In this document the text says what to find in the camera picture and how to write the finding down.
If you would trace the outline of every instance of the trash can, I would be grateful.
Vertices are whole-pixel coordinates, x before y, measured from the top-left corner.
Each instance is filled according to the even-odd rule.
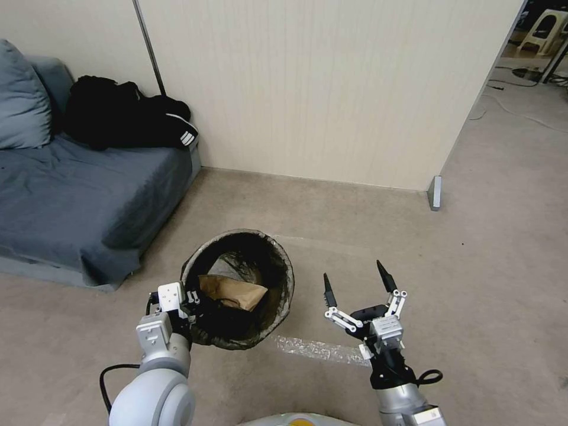
[[[226,306],[201,291],[203,275],[229,277],[265,287],[252,311]],[[194,343],[229,350],[248,349],[268,336],[288,315],[294,293],[292,264],[276,240],[248,229],[227,231],[205,244],[182,267],[186,291],[196,291],[201,308],[191,328]]]

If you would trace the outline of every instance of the couch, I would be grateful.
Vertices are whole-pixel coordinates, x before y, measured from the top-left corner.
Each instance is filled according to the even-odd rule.
[[[53,136],[0,150],[0,272],[115,290],[198,174],[198,141],[93,151],[61,132],[73,83],[64,64],[27,59],[49,94]]]

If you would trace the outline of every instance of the beige wall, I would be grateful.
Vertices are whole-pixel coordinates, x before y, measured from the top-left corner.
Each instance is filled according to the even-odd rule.
[[[1,0],[0,38],[57,56],[74,77],[133,80],[158,90],[131,0]]]
[[[9,4],[22,50],[156,92],[130,0]],[[440,172],[521,4],[141,0],[206,165],[410,189]]]

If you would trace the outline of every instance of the sofa armrest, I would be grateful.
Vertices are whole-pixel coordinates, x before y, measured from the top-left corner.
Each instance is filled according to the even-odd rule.
[[[59,59],[49,56],[26,56],[34,67],[51,100],[54,133],[62,128],[63,114],[73,78]]]

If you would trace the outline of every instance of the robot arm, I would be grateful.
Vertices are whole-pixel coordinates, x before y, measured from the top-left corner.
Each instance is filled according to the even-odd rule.
[[[159,307],[155,313],[142,317],[136,326],[138,342],[144,351],[138,376],[116,397],[109,413],[109,426],[191,423],[195,395],[188,386],[191,364],[188,331],[195,320],[199,299],[191,293],[187,296],[179,282],[158,287],[157,294],[150,295],[147,313],[156,299]]]
[[[446,426],[440,409],[429,404],[418,390],[420,385],[439,382],[443,377],[441,371],[428,370],[417,378],[401,354],[405,347],[400,317],[408,294],[396,288],[393,277],[378,260],[377,268],[390,293],[386,305],[347,315],[337,309],[330,281],[324,274],[324,299],[328,305],[324,316],[363,341],[359,350],[373,368],[370,381],[379,399],[383,426]]]

